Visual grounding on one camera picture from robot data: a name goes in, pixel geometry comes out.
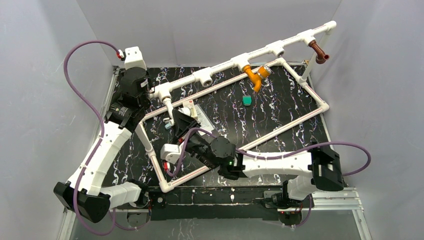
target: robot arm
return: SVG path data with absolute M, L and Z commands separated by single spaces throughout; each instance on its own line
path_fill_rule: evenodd
M 173 111 L 174 143 L 181 143 L 188 130 L 198 126 L 195 119 Z M 224 136 L 215 137 L 210 143 L 199 134 L 187 139 L 185 151 L 210 169 L 218 168 L 218 174 L 230 179 L 253 177 L 263 174 L 295 175 L 287 183 L 288 197 L 302 201 L 317 191 L 343 190 L 343 178 L 339 154 L 329 146 L 284 157 L 290 152 L 253 152 L 236 149 Z M 160 157 L 176 164 L 182 153 L 182 144 L 165 144 Z
M 66 183 L 58 182 L 53 190 L 62 204 L 74 211 L 74 189 L 82 168 L 86 167 L 78 186 L 77 203 L 81 215 L 94 223 L 103 219 L 110 209 L 126 203 L 144 206 L 148 201 L 145 196 L 147 186 L 139 182 L 128 181 L 120 185 L 102 187 L 106 173 L 119 150 L 135 132 L 151 104 L 150 77 L 139 48 L 125 49 L 124 57 L 126 71 L 119 81 L 119 92 L 115 94 L 116 98 L 112 100 L 109 111 L 106 113 L 101 145 L 94 153 L 90 164 L 85 166 L 87 158 L 100 140 L 98 136 L 74 174 Z

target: pvc elbow joint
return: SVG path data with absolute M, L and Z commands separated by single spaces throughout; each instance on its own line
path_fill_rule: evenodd
M 320 46 L 318 46 L 317 42 L 315 40 L 312 40 L 309 43 L 309 47 L 311 47 L 315 52 L 316 52 L 316 58 L 315 58 L 315 62 L 317 64 L 323 64 L 325 63 L 328 59 L 330 59 L 330 55 L 326 54 L 324 52 L 324 50 L 321 49 Z
M 247 74 L 250 81 L 254 84 L 253 90 L 257 93 L 261 90 L 262 79 L 265 79 L 272 73 L 271 69 L 266 65 L 261 66 L 257 73 L 253 73 L 251 66 L 246 65 L 243 67 L 243 72 Z

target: floor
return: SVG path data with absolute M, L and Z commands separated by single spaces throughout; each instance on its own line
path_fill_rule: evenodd
M 305 67 L 295 65 L 293 68 L 301 74 Z M 283 126 L 317 108 L 315 101 L 305 92 L 281 66 L 271 68 L 274 71 L 270 77 L 262 83 L 259 93 L 253 91 L 252 83 L 241 80 L 227 87 L 217 90 L 213 94 L 205 95 L 194 101 L 198 104 L 214 125 L 215 134 L 227 137 L 237 147 L 271 132 L 275 128 Z M 199 70 L 198 67 L 169 67 L 151 68 L 149 73 L 157 84 L 172 82 L 190 75 Z M 213 84 L 217 84 L 241 74 L 238 69 L 232 68 L 219 72 L 212 76 Z M 172 92 L 172 100 L 183 99 L 193 93 L 203 90 L 199 82 L 187 85 Z M 242 97 L 250 95 L 252 104 L 244 106 Z M 153 100 L 151 110 L 163 107 L 157 99 Z M 145 129 L 152 140 L 153 147 L 159 154 L 161 147 L 172 139 L 172 132 L 165 129 L 163 118 L 166 114 L 159 115 L 146 121 Z M 283 152 L 294 151 L 311 143 L 311 141 L 328 141 L 323 123 L 320 117 L 314 117 L 303 124 L 288 130 L 268 142 L 259 145 L 252 151 L 257 152 Z M 188 159 L 183 163 L 179 176 L 189 173 L 202 163 L 196 159 Z M 260 175 L 252 178 L 240 178 L 237 181 L 227 180 L 219 176 L 217 170 L 211 170 L 185 184 L 190 187 L 247 187 L 247 186 L 280 186 L 287 176 L 283 175 Z M 127 180 L 135 179 L 157 186 L 158 179 L 153 166 L 148 161 L 145 149 L 133 135 L 124 144 L 115 161 L 110 167 L 103 186 L 122 184 Z
M 125 227 L 127 214 L 117 213 L 117 222 Z M 110 229 L 112 221 L 88 223 L 100 232 Z M 89 233 L 75 221 L 71 240 L 360 240 L 351 210 L 312 211 L 309 220 L 295 230 L 282 228 L 277 221 L 262 219 L 172 219 L 152 221 L 137 231 L 115 227 L 107 236 Z

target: black marble surface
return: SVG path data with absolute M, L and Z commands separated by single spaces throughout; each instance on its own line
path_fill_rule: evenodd
M 293 66 L 298 74 L 305 67 Z M 190 75 L 199 70 L 198 67 L 169 67 L 151 68 L 149 73 L 156 82 L 172 82 Z M 317 108 L 316 102 L 301 88 L 293 77 L 281 66 L 271 68 L 274 73 L 262 81 L 259 93 L 253 91 L 253 84 L 248 78 L 233 83 L 217 91 L 194 100 L 212 121 L 215 134 L 227 137 L 237 147 L 242 147 L 251 141 L 266 135 Z M 238 69 L 232 68 L 212 76 L 213 84 L 217 84 L 241 74 Z M 177 101 L 205 89 L 199 82 L 183 86 L 174 90 L 172 101 Z M 242 97 L 250 95 L 252 104 L 244 106 Z M 151 111 L 163 107 L 158 99 L 152 102 Z M 167 113 L 158 115 L 146 121 L 145 129 L 151 139 L 156 154 L 160 155 L 163 144 L 170 143 L 172 132 L 165 129 L 163 118 Z M 283 152 L 300 149 L 311 141 L 327 142 L 321 118 L 313 117 L 304 123 L 289 129 L 277 137 L 257 146 L 256 152 Z M 182 169 L 177 177 L 185 175 L 203 164 L 196 159 L 186 157 Z M 211 170 L 187 183 L 185 186 L 221 187 L 221 186 L 275 186 L 280 185 L 287 176 L 259 175 L 252 178 L 240 178 L 237 181 L 227 180 L 219 176 L 217 169 Z M 127 141 L 110 167 L 103 186 L 122 184 L 127 180 L 135 179 L 157 186 L 158 179 L 153 166 L 148 160 L 145 149 L 136 134 Z

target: cable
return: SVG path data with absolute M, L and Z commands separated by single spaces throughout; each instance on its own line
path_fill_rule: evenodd
M 304 147 L 302 149 L 299 149 L 299 150 L 296 150 L 296 151 L 292 151 L 290 153 L 287 153 L 287 154 L 283 155 L 283 157 L 284 158 L 287 158 L 287 157 L 296 155 L 296 154 L 298 154 L 300 152 L 307 151 L 309 149 L 313 149 L 313 148 L 317 148 L 317 147 L 322 147 L 322 146 L 327 146 L 327 145 L 350 146 L 350 147 L 354 147 L 354 148 L 360 149 L 360 150 L 362 150 L 366 154 L 367 160 L 366 160 L 365 165 L 363 165 L 362 167 L 360 167 L 359 169 L 357 169 L 355 171 L 344 173 L 343 174 L 344 177 L 350 176 L 350 175 L 354 175 L 354 174 L 357 174 L 359 172 L 362 172 L 364 169 L 368 168 L 368 166 L 371 163 L 371 153 L 368 150 L 366 150 L 363 146 L 360 146 L 358 144 L 351 143 L 351 142 L 346 142 L 346 141 L 329 141 L 329 142 L 322 142 L 322 143 L 310 145 L 310 146 Z
M 63 61 L 63 73 L 65 75 L 65 79 L 66 82 L 69 84 L 69 87 L 76 93 L 76 95 L 78 95 L 78 97 L 85 103 L 87 104 L 87 106 L 95 113 L 95 115 L 97 116 L 98 121 L 100 122 L 100 138 L 98 139 L 96 145 L 94 146 L 94 148 L 92 149 L 92 151 L 90 152 L 87 160 L 85 161 L 84 165 L 87 166 L 90 161 L 92 160 L 94 154 L 96 153 L 97 149 L 99 148 L 100 144 L 102 143 L 102 139 L 103 136 L 105 135 L 105 124 L 103 123 L 103 118 L 100 115 L 99 111 L 96 110 L 96 108 L 91 104 L 90 101 L 88 101 L 88 99 L 86 99 L 78 90 L 77 88 L 74 86 L 74 84 L 71 82 L 71 79 L 69 78 L 69 73 L 68 73 L 68 62 L 70 57 L 72 56 L 72 54 L 79 48 L 81 48 L 82 46 L 88 45 L 88 44 L 104 44 L 104 45 L 108 45 L 111 48 L 113 48 L 116 52 L 116 55 L 119 55 L 119 50 L 112 45 L 111 43 L 107 42 L 107 41 L 101 41 L 101 40 L 91 40 L 91 41 L 85 41 L 82 42 L 76 46 L 74 46 L 65 56 L 65 59 Z M 78 220 L 81 222 L 81 224 L 92 234 L 95 235 L 99 235 L 99 236 L 106 236 L 108 234 L 110 234 L 114 228 L 115 228 L 115 219 L 116 219 L 116 214 L 115 214 L 115 209 L 113 209 L 113 217 L 112 217 L 112 226 L 111 228 L 107 231 L 107 232 L 99 232 L 96 231 L 94 229 L 92 229 L 83 219 L 83 217 L 80 214 L 80 211 L 78 209 L 78 201 L 77 201 L 77 194 L 78 194 L 78 188 L 80 186 L 81 183 L 81 179 L 84 176 L 84 172 L 86 171 L 86 167 L 82 167 L 81 172 L 79 173 L 79 176 L 76 180 L 75 183 L 75 189 L 73 190 L 73 197 L 72 197 L 72 204 L 74 207 L 74 212 L 76 214 L 76 218 L 78 218 Z
M 308 197 L 309 197 L 309 210 L 307 211 L 307 215 L 306 215 L 306 217 L 304 218 L 304 220 L 303 221 L 301 221 L 299 224 L 297 224 L 297 225 L 294 225 L 295 227 L 300 227 L 300 226 L 302 226 L 303 224 L 305 224 L 306 223 L 306 221 L 309 219 L 309 216 L 311 215 L 311 212 L 312 212 L 312 198 L 311 198 L 311 195 L 308 195 Z
M 179 156 L 178 163 L 177 163 L 177 166 L 176 166 L 176 168 L 175 168 L 174 172 L 173 172 L 173 173 L 171 173 L 171 171 L 170 171 L 170 170 L 167 170 L 167 171 L 166 171 L 166 173 L 167 173 L 169 176 L 171 176 L 171 177 L 175 177 L 175 176 L 178 174 L 178 172 L 180 171 L 180 169 L 181 169 L 181 165 L 182 165 L 182 163 L 183 163 L 183 159 L 184 159 L 184 157 L 186 156 L 186 147 L 187 147 L 187 144 L 188 144 L 188 142 L 189 142 L 189 138 L 190 138 L 190 137 L 191 137 L 191 136 L 192 136 L 195 132 L 203 132 L 203 133 L 205 133 L 205 134 L 207 134 L 207 135 L 209 135 L 209 136 L 211 136 L 211 137 L 213 137 L 213 138 L 216 138 L 216 136 L 215 136 L 215 135 L 213 135 L 211 132 L 206 131 L 206 130 L 204 130 L 204 129 L 202 129 L 202 128 L 198 128 L 198 127 L 193 127 L 193 128 L 191 128 L 191 129 L 188 131 L 188 133 L 187 133 L 187 137 L 184 139 L 184 142 L 183 142 L 183 145 L 182 145 L 182 149 L 181 149 L 181 155 Z M 329 141 L 329 142 L 322 142 L 322 143 L 313 144 L 313 145 L 310 145 L 310 146 L 304 147 L 304 148 L 299 149 L 299 150 L 296 150 L 296 151 L 292 151 L 292 152 L 290 152 L 290 153 L 284 154 L 283 156 L 281 156 L 281 155 L 279 155 L 279 156 L 269 156 L 269 157 L 267 157 L 267 158 L 265 158 L 265 157 L 263 157 L 263 156 L 256 156 L 256 155 L 253 155 L 253 154 L 247 153 L 247 152 L 245 152 L 245 151 L 243 151 L 243 150 L 240 150 L 240 149 L 236 149 L 236 151 L 237 151 L 238 153 L 240 153 L 240 154 L 246 155 L 246 156 L 251 157 L 251 158 L 257 158 L 257 159 L 261 159 L 261 160 L 265 160 L 265 159 L 267 159 L 267 160 L 277 160 L 277 159 L 281 159 L 281 157 L 283 157 L 283 158 L 287 158 L 287 157 L 290 157 L 290 156 L 296 155 L 296 154 L 298 154 L 298 153 L 301 153 L 301 152 L 303 152 L 303 151 L 307 151 L 307 150 L 309 150 L 309 149 L 313 149 L 313 148 L 317 148 L 317 147 L 322 147 L 322 146 L 328 146 L 328 145 L 343 145 L 343 146 L 350 146 L 350 147 L 354 147 L 354 148 L 360 149 L 360 150 L 362 150 L 362 151 L 366 154 L 366 156 L 367 156 L 367 160 L 366 160 L 365 165 L 363 165 L 362 167 L 360 167 L 359 169 L 357 169 L 357 170 L 355 170 L 355 171 L 351 171 L 351 172 L 348 172 L 348 173 L 344 173 L 344 174 L 343 174 L 343 176 L 344 176 L 344 177 L 345 177 L 345 176 L 354 175 L 354 174 L 357 174 L 357 173 L 359 173 L 359 172 L 363 171 L 363 170 L 364 170 L 364 169 L 366 169 L 366 168 L 370 165 L 370 163 L 371 163 L 371 154 L 370 154 L 370 152 L 369 152 L 368 150 L 366 150 L 363 146 L 360 146 L 360 145 L 358 145 L 358 144 L 351 143 L 351 142 L 345 142 L 345 141 Z

